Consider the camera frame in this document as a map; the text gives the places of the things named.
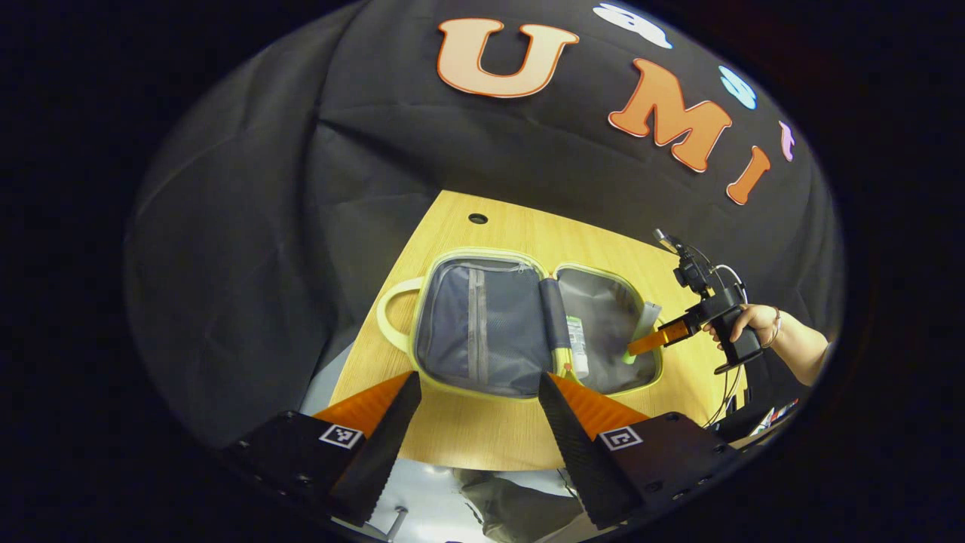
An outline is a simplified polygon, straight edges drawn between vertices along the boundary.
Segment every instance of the open bag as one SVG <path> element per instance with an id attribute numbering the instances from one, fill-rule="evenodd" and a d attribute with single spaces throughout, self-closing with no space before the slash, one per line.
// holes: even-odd
<path id="1" fill-rule="evenodd" d="M 418 290 L 413 327 L 389 324 L 389 301 Z M 424 383 L 473 396 L 535 400 L 539 374 L 577 379 L 616 396 L 655 384 L 659 349 L 626 354 L 654 331 L 652 308 L 622 277 L 576 263 L 552 274 L 532 257 L 464 247 L 440 255 L 425 277 L 394 286 L 376 307 L 385 337 L 406 352 Z"/>

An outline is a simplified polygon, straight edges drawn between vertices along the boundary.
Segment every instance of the gray bag lining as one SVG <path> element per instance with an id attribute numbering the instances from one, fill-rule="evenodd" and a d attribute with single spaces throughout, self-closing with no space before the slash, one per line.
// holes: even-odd
<path id="1" fill-rule="evenodd" d="M 611 278 L 576 269 L 557 272 L 566 315 L 583 321 L 590 375 L 584 386 L 612 394 L 646 385 L 656 377 L 653 351 L 623 363 L 626 345 L 643 307 L 634 294 Z"/>
<path id="2" fill-rule="evenodd" d="M 539 374 L 554 371 L 541 277 L 525 263 L 456 258 L 436 268 L 416 324 L 416 359 L 434 379 L 508 397 L 534 397 Z M 583 322 L 590 375 L 604 394 L 647 385 L 653 352 L 623 363 L 643 307 L 626 286 L 576 269 L 558 272 L 566 315 Z"/>

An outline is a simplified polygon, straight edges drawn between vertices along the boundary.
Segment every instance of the wooden table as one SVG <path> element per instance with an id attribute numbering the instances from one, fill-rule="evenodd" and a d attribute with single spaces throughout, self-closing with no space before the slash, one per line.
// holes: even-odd
<path id="1" fill-rule="evenodd" d="M 488 217 L 475 224 L 469 214 Z M 674 279 L 677 257 L 662 249 L 575 220 L 478 196 L 442 191 L 389 272 L 379 298 L 392 286 L 428 272 L 441 253 L 465 246 L 488 246 L 526 253 L 547 270 L 574 261 L 627 279 L 644 300 L 661 305 L 665 320 L 683 314 L 699 300 Z M 412 328 L 417 293 L 404 294 L 388 308 L 400 331 Z M 377 385 L 412 364 L 379 331 L 375 305 L 355 340 L 331 403 Z M 725 361 L 710 336 L 701 333 L 664 350 L 662 379 L 624 395 L 621 403 L 648 415 L 677 411 L 704 424 L 720 406 L 724 375 L 713 369 Z M 731 383 L 735 371 L 730 372 Z M 743 403 L 741 372 L 735 393 Z M 422 387 L 423 400 L 412 417 L 400 457 L 438 466 L 497 472 L 561 468 L 563 458 L 539 402 L 499 402 Z"/>

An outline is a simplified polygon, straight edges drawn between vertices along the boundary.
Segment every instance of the bracelet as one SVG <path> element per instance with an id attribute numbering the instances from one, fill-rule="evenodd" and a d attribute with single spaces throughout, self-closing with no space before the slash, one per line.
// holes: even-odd
<path id="1" fill-rule="evenodd" d="M 774 343 L 774 340 L 778 338 L 778 334 L 781 333 L 781 310 L 777 307 L 775 307 L 774 310 L 778 312 L 777 318 L 774 319 L 777 327 L 774 329 L 774 335 L 771 336 L 771 340 L 768 341 L 767 344 L 760 346 L 762 349 L 770 349 L 771 344 Z"/>

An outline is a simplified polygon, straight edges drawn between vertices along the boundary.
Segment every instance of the orange letter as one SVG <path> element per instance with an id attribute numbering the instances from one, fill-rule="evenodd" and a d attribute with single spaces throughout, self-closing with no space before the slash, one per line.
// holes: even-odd
<path id="1" fill-rule="evenodd" d="M 727 185 L 727 195 L 736 204 L 743 206 L 747 203 L 747 195 L 758 183 L 760 176 L 771 169 L 771 159 L 755 145 L 751 148 L 751 163 L 744 168 L 744 173 L 740 174 L 737 181 Z"/>
<path id="2" fill-rule="evenodd" d="M 640 71 L 637 90 L 623 111 L 610 114 L 610 124 L 630 135 L 644 137 L 650 133 L 647 118 L 651 111 L 656 111 L 653 141 L 663 147 L 690 131 L 671 148 L 671 154 L 694 171 L 706 171 L 707 157 L 721 132 L 731 125 L 731 116 L 709 100 L 684 109 L 683 93 L 675 75 L 642 58 L 634 60 L 633 65 Z"/>
<path id="3" fill-rule="evenodd" d="M 524 24 L 519 31 L 530 37 L 523 67 L 513 75 L 483 70 L 485 42 L 503 23 L 493 19 L 451 19 L 439 25 L 445 33 L 439 49 L 439 77 L 460 91 L 495 98 L 518 98 L 538 93 L 556 71 L 563 47 L 579 43 L 575 34 L 541 24 Z"/>

